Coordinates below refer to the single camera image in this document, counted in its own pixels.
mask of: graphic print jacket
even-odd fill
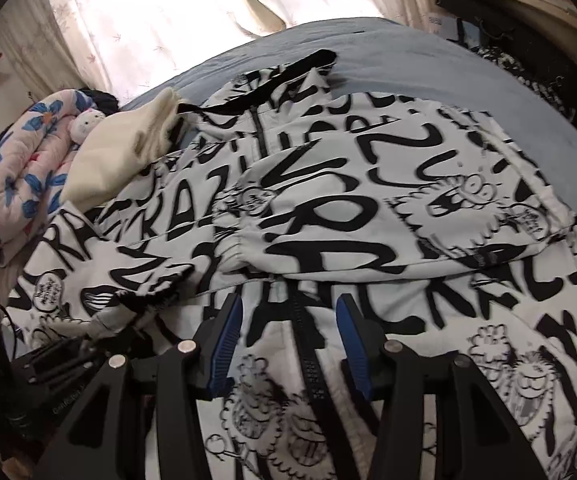
[[[488,115],[396,94],[333,100],[334,59],[319,51],[181,105],[198,129],[189,148],[145,168],[95,224],[62,208],[11,293],[14,322],[31,346],[131,323],[163,352],[237,292],[232,386],[198,403],[213,477],[359,480],[380,404],[340,369],[347,292],[420,355],[472,357],[548,477],[565,478],[577,217]],[[147,448],[156,479],[155,428]]]

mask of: silver screw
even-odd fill
[[[177,344],[177,350],[182,352],[183,354],[187,354],[188,352],[192,352],[198,345],[193,341],[193,339],[184,339],[184,341],[180,341]]]
[[[397,352],[401,352],[404,346],[395,339],[389,339],[386,343],[383,344],[383,348],[392,354],[396,354]]]
[[[122,354],[115,354],[108,360],[111,368],[121,368],[126,364],[126,357]]]
[[[468,368],[471,365],[471,360],[465,355],[458,355],[453,362],[460,368]]]

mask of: mattress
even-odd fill
[[[318,49],[338,54],[329,82],[334,97],[397,92],[486,110],[542,169],[577,212],[577,131],[512,76],[466,49],[381,18],[300,25],[239,46],[166,81],[124,106],[137,108],[164,87],[195,104],[234,76],[298,60]]]

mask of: bed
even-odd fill
[[[234,76],[298,60],[321,48],[338,54],[333,97],[399,92],[487,110],[577,212],[577,131],[546,102],[492,63],[441,38],[380,18],[306,23],[209,59],[131,101],[132,110],[173,87],[204,102]]]

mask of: cream fleece cloth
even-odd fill
[[[165,88],[155,99],[95,126],[79,149],[60,198],[88,211],[117,194],[153,160],[168,153],[181,98]]]

